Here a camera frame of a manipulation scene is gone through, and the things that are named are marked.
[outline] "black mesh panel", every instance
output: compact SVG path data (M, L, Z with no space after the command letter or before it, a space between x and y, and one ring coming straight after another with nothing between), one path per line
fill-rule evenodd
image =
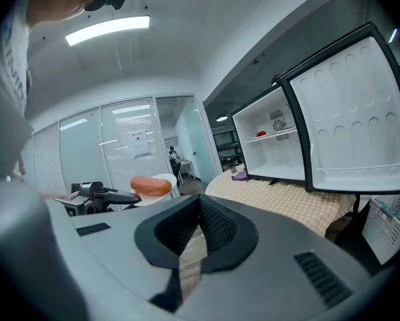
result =
M200 227L206 239L207 254L230 244L237 233L237 225L229 217L202 201Z

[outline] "checkered tablecloth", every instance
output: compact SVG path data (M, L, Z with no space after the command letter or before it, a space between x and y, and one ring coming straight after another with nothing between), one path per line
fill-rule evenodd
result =
M242 171L243 165L237 167ZM291 217L325 236L329 225L342 217L355 203L354 195L311 192L302 185L275 183L252 179L232 181L233 174L225 171L210 182L206 195L221 197Z

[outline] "refrigerator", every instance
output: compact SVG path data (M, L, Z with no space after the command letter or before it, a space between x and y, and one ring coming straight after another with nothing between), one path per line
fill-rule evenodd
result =
M231 118L252 178L400 194L400 72L373 23L280 75Z

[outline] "door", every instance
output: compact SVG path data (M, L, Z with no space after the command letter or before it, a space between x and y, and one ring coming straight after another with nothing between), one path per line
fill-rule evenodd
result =
M400 73L373 24L280 82L298 127L307 189L400 193Z
M199 171L201 181L208 185L214 178L212 159L206 144L206 137L201 125L200 114L195 105L194 98L188 100L183 111L185 126L191 148L193 149L193 158Z

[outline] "fluorescent light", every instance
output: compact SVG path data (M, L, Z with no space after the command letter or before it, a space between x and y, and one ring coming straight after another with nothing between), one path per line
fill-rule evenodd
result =
M105 145L105 144L110 144L111 142L118 142L118 140L114 139L114 140L109 140L108 142L101 142L101 143L99 144L99 146L100 146L100 145Z
M87 119L79 119L77 121L71 122L70 124L67 124L66 126L62 126L60 128L61 131L66 130L67 128L71 128L73 126L77 126L79 124L82 124L83 122L87 122Z
M121 108L119 110L113 110L113 114L120 114L120 113L125 113L125 112L133 112L134 110L148 110L151 108L150 105L148 104L143 104L142 106L135 106L135 107L127 107L127 108Z
M66 36L70 46L76 45L90 38L106 35L107 33L123 31L126 29L145 29L149 27L149 16L129 17L106 21L96 24Z
M396 36L397 32L398 32L398 28L393 30L392 36L389 39L389 43L391 43L395 39L395 36Z

